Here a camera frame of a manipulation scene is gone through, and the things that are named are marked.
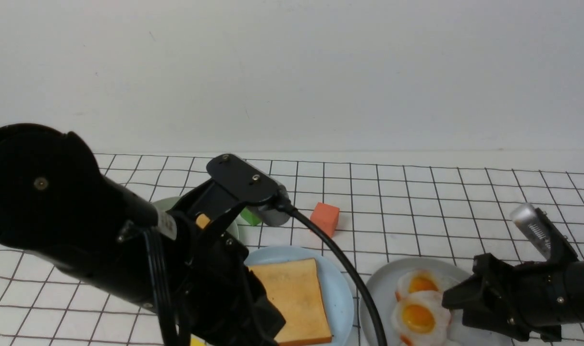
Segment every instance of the slice of bread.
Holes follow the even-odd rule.
[[[315,259],[250,266],[266,288],[268,300],[286,320],[275,341],[305,346],[332,341]]]

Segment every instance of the orange cube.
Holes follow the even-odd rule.
[[[320,227],[329,237],[332,238],[336,224],[338,224],[339,208],[318,202],[313,213],[311,213],[311,221]]]

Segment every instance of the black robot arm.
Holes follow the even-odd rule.
[[[473,275],[447,290],[442,305],[463,309],[465,326],[518,341],[529,340],[530,332],[561,341],[560,325],[584,322],[584,261],[542,210],[523,204],[511,218],[546,261],[512,266],[478,255]]]
[[[244,208],[270,226],[294,216],[340,259],[386,345],[366,285],[284,186],[232,154],[206,169],[208,181],[157,210],[102,176],[73,132],[0,127],[0,243],[157,313],[166,346],[187,346],[191,334],[215,346],[276,346],[285,319],[244,265],[247,247],[226,229]]]

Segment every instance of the blue plate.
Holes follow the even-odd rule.
[[[319,252],[296,246],[269,246],[255,250],[245,260],[246,265],[283,263],[314,258],[318,263],[318,278],[326,317],[332,332],[332,342],[321,346],[344,346],[354,323],[354,300],[347,280],[331,261]]]

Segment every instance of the fried egg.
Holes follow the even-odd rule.
[[[442,294],[417,291],[398,302],[391,316],[392,326],[407,346],[442,346],[452,315],[441,307]]]
[[[413,270],[406,273],[397,281],[397,301],[405,299],[409,294],[419,291],[435,291],[443,293],[449,288],[449,279],[436,275],[428,270]]]

